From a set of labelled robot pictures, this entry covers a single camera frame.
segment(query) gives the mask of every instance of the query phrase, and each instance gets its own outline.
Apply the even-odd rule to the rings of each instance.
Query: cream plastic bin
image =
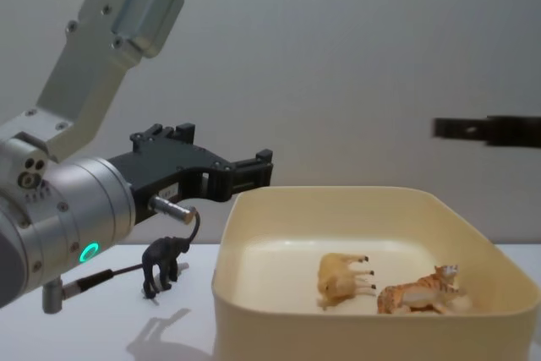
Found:
[[[366,254],[376,294],[435,265],[459,265],[473,308],[378,315],[376,297],[316,305],[320,256]],[[270,187],[241,194],[212,281],[220,361],[526,361],[537,285],[490,241],[425,192]]]

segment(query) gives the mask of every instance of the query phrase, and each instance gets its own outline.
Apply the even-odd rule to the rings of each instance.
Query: animal figurine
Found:
[[[320,261],[318,271],[318,291],[322,298],[318,306],[326,310],[328,306],[337,306],[344,300],[355,298],[367,293],[366,288],[375,289],[375,285],[362,278],[363,275],[373,275],[374,271],[353,271],[349,265],[353,262],[368,262],[369,257],[357,254],[325,254]]]
[[[378,296],[378,313],[418,313],[415,309],[433,309],[444,315],[451,313],[446,304],[466,295],[463,289],[452,286],[458,265],[435,266],[434,270],[435,273],[419,278],[416,282],[383,289]]]
[[[160,284],[163,290],[167,291],[171,289],[172,285],[167,280],[176,282],[178,279],[177,257],[181,253],[188,252],[190,244],[194,241],[198,231],[199,222],[196,222],[194,230],[188,238],[158,238],[147,247],[142,255],[141,265],[145,276],[143,289],[148,299],[154,298],[160,292],[152,275],[154,265],[158,265],[160,268]]]

